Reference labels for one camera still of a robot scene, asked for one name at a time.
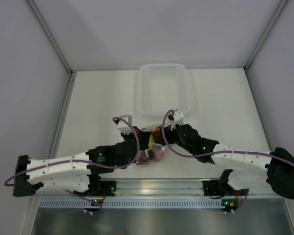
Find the slotted metal strip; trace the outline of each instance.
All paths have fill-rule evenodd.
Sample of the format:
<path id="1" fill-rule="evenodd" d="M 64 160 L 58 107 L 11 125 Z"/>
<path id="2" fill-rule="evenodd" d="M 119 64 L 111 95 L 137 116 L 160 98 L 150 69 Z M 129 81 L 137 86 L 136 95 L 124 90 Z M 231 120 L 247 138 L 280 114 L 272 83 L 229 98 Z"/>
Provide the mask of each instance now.
<path id="1" fill-rule="evenodd" d="M 80 199 L 41 199 L 40 208 L 98 208 Z M 120 199 L 106 198 L 104 209 L 182 209 L 223 208 L 221 199 Z"/>

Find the white plastic basket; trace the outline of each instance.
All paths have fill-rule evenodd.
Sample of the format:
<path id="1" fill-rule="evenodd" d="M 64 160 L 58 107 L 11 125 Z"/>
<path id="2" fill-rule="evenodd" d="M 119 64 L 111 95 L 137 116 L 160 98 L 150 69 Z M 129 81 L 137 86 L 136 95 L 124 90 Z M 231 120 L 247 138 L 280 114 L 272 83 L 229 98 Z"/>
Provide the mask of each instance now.
<path id="1" fill-rule="evenodd" d="M 149 64 L 140 70 L 141 112 L 162 117 L 169 109 L 190 111 L 190 87 L 181 64 Z"/>

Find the gray wall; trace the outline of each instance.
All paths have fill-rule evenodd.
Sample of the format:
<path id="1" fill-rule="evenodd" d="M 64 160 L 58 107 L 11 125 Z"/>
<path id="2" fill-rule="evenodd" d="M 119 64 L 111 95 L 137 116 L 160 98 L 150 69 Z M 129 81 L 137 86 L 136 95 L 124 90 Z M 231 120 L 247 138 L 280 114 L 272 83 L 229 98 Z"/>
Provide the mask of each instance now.
<path id="1" fill-rule="evenodd" d="M 3 182 L 19 155 L 45 158 L 68 75 L 24 0 L 0 0 L 0 235 L 15 234 L 27 199 Z"/>
<path id="2" fill-rule="evenodd" d="M 273 146 L 294 155 L 294 0 L 249 70 Z"/>
<path id="3" fill-rule="evenodd" d="M 243 67 L 280 0 L 35 0 L 73 69 Z"/>

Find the gray floor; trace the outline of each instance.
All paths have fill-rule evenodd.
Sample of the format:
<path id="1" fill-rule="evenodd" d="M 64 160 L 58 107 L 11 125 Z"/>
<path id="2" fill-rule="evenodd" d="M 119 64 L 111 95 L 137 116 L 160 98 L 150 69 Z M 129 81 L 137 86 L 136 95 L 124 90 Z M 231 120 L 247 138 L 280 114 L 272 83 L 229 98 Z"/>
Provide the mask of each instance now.
<path id="1" fill-rule="evenodd" d="M 199 209 L 40 209 L 32 235 L 293 235 L 283 199 L 249 199 L 235 215 Z"/>

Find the white table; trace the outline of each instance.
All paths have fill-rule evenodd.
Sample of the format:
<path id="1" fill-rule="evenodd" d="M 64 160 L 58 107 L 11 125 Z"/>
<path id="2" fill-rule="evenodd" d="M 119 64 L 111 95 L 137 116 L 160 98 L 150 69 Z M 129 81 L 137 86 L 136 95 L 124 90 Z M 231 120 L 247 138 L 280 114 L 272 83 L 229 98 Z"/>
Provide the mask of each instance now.
<path id="1" fill-rule="evenodd" d="M 193 75 L 192 110 L 184 123 L 203 137 L 246 150 L 268 151 L 265 134 L 243 69 L 188 70 Z M 77 73 L 57 158 L 123 141 L 112 118 L 133 115 L 133 125 L 161 123 L 138 111 L 137 70 Z M 165 159 L 102 174 L 114 179 L 218 178 L 223 169 L 166 150 Z"/>

